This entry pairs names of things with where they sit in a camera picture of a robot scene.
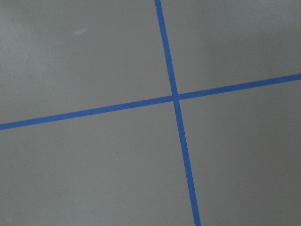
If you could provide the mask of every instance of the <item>gray surface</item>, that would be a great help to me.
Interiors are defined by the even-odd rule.
[[[0,123],[168,95],[153,1],[0,0]]]
[[[204,226],[300,225],[300,85],[181,101]]]
[[[301,1],[163,0],[180,93],[301,71]]]
[[[1,131],[0,225],[193,225],[171,103]]]

